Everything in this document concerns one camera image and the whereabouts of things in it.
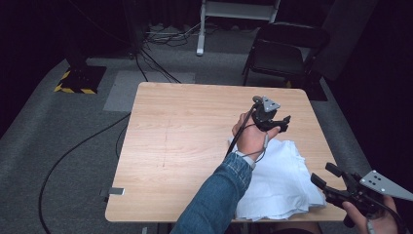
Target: finger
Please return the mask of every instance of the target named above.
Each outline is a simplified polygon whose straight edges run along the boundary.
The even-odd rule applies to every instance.
[[[361,214],[355,205],[350,202],[343,202],[343,208],[358,228],[365,227],[367,219],[363,214]]]
[[[392,209],[394,212],[397,213],[397,209],[395,207],[394,199],[391,196],[384,195],[383,196],[383,203],[386,205],[386,207]]]
[[[280,132],[282,128],[280,126],[276,126],[275,128],[273,128],[272,130],[268,131],[268,138],[272,139],[274,137],[276,137],[276,135]]]

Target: denim jacket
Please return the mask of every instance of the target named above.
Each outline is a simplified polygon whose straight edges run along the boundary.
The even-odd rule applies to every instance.
[[[251,182],[252,168],[230,153],[204,182],[171,233],[224,233]]]

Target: yellow black tape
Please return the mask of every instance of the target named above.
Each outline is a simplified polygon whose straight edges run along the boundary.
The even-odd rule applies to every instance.
[[[85,83],[85,79],[78,79],[76,73],[71,76],[70,68],[63,74],[55,87],[55,92],[65,92],[69,94],[97,94],[97,83]]]

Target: white towel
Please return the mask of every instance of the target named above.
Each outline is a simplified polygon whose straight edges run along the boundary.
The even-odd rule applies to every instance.
[[[236,219],[287,219],[320,206],[325,207],[324,197],[311,183],[305,159],[295,143],[272,139],[238,203]]]

